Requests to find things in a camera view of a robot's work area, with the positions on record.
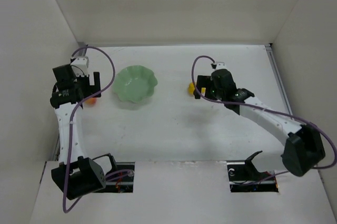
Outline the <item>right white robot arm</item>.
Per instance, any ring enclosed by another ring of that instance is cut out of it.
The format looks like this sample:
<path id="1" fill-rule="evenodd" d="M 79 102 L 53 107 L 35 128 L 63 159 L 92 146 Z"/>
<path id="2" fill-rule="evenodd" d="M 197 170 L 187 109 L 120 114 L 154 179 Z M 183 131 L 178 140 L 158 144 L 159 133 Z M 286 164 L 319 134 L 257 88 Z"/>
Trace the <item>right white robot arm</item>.
<path id="1" fill-rule="evenodd" d="M 278 163 L 291 174 L 302 177 L 325 158 L 321 134 L 312 125 L 291 120 L 288 116 L 269 113 L 268 106 L 245 89 L 237 88 L 232 74 L 226 69 L 211 75 L 198 75 L 194 96 L 205 89 L 205 98 L 226 102 L 225 107 L 245 117 L 273 135 L 284 147 Z"/>

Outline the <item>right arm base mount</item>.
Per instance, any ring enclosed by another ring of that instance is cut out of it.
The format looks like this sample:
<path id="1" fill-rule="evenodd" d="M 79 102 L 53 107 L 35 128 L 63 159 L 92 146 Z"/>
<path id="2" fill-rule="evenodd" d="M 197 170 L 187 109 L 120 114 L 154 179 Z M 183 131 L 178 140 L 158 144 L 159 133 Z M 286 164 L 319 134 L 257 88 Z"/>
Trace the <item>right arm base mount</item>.
<path id="1" fill-rule="evenodd" d="M 274 171 L 259 172 L 245 162 L 228 162 L 227 173 L 232 193 L 279 192 L 275 177 L 261 181 L 274 175 Z"/>

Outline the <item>yellow fake pear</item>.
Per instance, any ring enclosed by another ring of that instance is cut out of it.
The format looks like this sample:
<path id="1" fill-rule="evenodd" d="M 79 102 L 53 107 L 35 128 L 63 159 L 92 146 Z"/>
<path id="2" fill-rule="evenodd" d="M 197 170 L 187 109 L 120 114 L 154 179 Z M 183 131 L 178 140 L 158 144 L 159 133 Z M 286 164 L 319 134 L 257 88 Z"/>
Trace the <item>yellow fake pear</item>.
<path id="1" fill-rule="evenodd" d="M 193 96 L 194 91 L 195 91 L 195 87 L 194 87 L 193 83 L 190 83 L 188 88 L 187 88 L 187 92 L 188 92 L 189 95 Z"/>

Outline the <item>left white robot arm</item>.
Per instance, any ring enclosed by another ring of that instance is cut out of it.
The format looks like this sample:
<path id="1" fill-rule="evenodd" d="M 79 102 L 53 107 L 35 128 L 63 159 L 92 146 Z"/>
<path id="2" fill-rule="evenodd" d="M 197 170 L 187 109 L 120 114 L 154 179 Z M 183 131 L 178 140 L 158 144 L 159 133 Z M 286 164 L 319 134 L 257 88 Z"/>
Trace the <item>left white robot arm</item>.
<path id="1" fill-rule="evenodd" d="M 83 102 L 99 98 L 103 89 L 100 74 L 94 72 L 94 84 L 89 77 L 74 71 L 66 64 L 53 68 L 56 84 L 50 98 L 54 108 L 60 136 L 59 166 L 51 171 L 52 180 L 68 200 L 106 187 L 102 167 L 87 156 L 83 144 Z"/>

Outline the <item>red-orange fake peach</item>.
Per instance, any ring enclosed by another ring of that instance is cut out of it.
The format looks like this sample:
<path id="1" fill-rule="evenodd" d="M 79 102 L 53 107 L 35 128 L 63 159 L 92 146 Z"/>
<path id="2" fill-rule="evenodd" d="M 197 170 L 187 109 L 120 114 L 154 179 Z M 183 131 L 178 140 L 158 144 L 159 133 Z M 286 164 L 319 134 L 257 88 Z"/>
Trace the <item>red-orange fake peach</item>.
<path id="1" fill-rule="evenodd" d="M 88 100 L 86 101 L 86 103 L 87 103 L 88 105 L 90 105 L 90 106 L 95 105 L 96 102 L 97 102 L 97 98 L 95 98 L 95 97 L 90 98 L 90 99 L 88 99 Z"/>

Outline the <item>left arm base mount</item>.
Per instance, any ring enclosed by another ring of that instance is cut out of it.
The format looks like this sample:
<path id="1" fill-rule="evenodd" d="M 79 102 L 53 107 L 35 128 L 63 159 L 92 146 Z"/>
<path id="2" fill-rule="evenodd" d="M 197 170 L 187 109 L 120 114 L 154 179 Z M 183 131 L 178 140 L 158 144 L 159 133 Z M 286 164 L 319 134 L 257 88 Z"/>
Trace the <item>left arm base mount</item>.
<path id="1" fill-rule="evenodd" d="M 116 170 L 129 169 L 135 171 L 134 162 L 118 162 Z M 134 175 L 126 175 L 127 172 L 123 171 L 108 178 L 106 187 L 99 192 L 101 193 L 132 193 L 134 187 Z"/>

